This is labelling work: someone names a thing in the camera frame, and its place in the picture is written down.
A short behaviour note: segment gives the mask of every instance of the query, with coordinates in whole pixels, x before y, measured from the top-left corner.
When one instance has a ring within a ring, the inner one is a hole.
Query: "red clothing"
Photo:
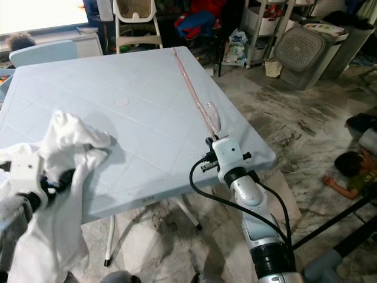
[[[206,10],[210,11],[216,19],[219,19],[221,17],[221,9],[226,4],[226,1],[227,0],[193,0],[190,12],[195,14]]]

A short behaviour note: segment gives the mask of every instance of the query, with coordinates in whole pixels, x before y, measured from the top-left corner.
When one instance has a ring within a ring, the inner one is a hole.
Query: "table top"
[[[178,55],[203,105],[212,101],[220,137],[250,152],[249,168],[276,155],[185,47]],[[73,113],[116,138],[83,191],[84,223],[191,192],[189,171],[209,135],[172,49],[29,65],[16,69],[0,111],[0,147],[42,140],[55,110]],[[219,182],[216,169],[194,180]]]

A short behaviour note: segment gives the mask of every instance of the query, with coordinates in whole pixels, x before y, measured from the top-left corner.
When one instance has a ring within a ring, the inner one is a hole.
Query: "white chair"
[[[76,43],[72,40],[55,41],[26,47],[10,53],[9,60],[17,68],[25,65],[64,61],[77,58]]]
[[[156,12],[157,9],[154,0],[114,0],[117,54],[120,53],[120,46],[136,43],[158,44],[161,49],[164,48],[158,28]],[[145,37],[120,36],[120,21],[126,24],[136,24],[150,22],[152,19],[156,29],[156,35],[148,35]]]

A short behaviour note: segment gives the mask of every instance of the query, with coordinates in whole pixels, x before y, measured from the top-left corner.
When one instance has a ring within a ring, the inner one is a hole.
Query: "green shirt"
[[[373,183],[377,183],[377,170],[373,169],[367,174],[357,175],[348,183],[349,190],[357,190],[360,194],[365,194],[365,189],[372,185]]]

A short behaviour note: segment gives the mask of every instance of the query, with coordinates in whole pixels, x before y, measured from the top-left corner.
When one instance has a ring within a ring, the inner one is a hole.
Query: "white table leg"
[[[187,209],[186,205],[183,203],[182,196],[176,196],[173,200],[179,205],[179,207],[183,210],[184,214],[191,220],[191,222],[195,225],[198,230],[202,230],[203,227],[199,224],[198,220],[195,219],[194,215]]]
[[[110,266],[112,260],[112,250],[113,250],[113,239],[114,239],[114,230],[115,230],[115,215],[110,216],[110,230],[108,231],[107,247],[106,247],[106,256],[105,263],[106,267]]]

